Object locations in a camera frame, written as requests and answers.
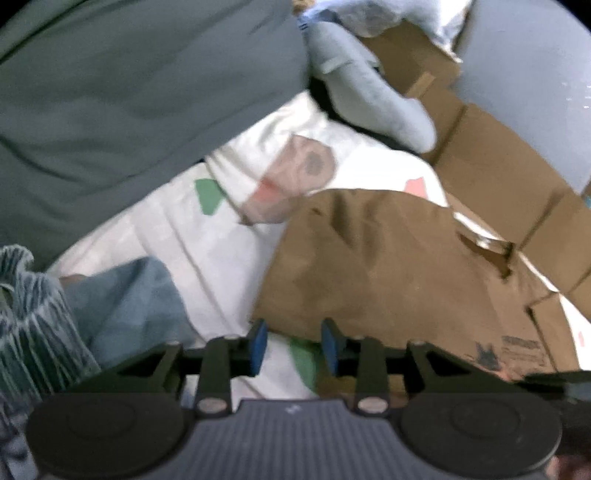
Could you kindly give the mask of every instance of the bedsheet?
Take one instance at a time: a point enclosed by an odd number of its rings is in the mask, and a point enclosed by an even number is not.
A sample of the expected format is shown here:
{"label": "bedsheet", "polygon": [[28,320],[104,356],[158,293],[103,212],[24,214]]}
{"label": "bedsheet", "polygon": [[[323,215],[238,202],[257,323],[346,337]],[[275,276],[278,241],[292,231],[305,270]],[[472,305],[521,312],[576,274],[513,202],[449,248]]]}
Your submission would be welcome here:
{"label": "bedsheet", "polygon": [[[94,275],[151,255],[169,269],[199,344],[243,335],[289,212],[302,195],[331,188],[448,205],[427,163],[328,120],[303,92],[80,240],[50,272]],[[232,381],[234,405],[314,396],[317,360],[310,345],[271,334],[260,376]]]}

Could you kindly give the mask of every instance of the plastic bag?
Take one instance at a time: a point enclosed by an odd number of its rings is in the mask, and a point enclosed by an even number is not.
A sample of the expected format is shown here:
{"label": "plastic bag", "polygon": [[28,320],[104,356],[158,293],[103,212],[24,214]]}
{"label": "plastic bag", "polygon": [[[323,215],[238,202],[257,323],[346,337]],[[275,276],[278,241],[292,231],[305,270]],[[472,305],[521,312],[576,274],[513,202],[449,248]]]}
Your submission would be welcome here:
{"label": "plastic bag", "polygon": [[451,53],[472,0],[320,0],[301,15],[305,22],[322,21],[334,13],[347,30],[376,37],[402,20],[420,27],[431,41]]}

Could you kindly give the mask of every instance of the metal screw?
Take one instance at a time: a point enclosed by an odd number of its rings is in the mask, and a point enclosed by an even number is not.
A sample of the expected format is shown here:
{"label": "metal screw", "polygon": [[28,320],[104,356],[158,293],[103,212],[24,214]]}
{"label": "metal screw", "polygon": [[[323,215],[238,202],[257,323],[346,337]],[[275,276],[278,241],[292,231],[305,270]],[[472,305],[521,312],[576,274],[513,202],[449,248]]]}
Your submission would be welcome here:
{"label": "metal screw", "polygon": [[388,407],[388,402],[379,397],[365,397],[357,403],[358,409],[369,414],[384,413]]}
{"label": "metal screw", "polygon": [[225,400],[216,397],[208,397],[202,400],[199,400],[197,403],[197,408],[201,410],[204,414],[207,415],[214,415],[216,413],[223,412],[228,407],[228,404]]}

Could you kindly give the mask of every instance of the striped fabric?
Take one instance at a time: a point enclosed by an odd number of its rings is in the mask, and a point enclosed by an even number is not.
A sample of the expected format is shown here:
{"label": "striped fabric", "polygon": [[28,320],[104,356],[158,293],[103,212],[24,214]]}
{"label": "striped fabric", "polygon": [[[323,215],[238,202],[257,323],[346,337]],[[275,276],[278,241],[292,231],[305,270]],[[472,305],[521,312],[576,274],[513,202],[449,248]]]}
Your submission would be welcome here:
{"label": "striped fabric", "polygon": [[99,372],[57,279],[23,247],[0,247],[0,480],[35,474],[24,427],[33,405]]}

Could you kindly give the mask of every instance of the dark green fabric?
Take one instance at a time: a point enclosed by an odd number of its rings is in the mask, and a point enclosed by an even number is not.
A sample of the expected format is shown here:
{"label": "dark green fabric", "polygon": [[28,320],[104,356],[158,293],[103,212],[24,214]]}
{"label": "dark green fabric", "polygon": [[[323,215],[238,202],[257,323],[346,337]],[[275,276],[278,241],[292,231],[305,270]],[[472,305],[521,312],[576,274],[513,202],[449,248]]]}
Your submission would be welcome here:
{"label": "dark green fabric", "polygon": [[0,242],[47,267],[306,85],[290,0],[32,0],[0,28]]}
{"label": "dark green fabric", "polygon": [[14,16],[28,0],[4,0],[0,4],[0,27]]}

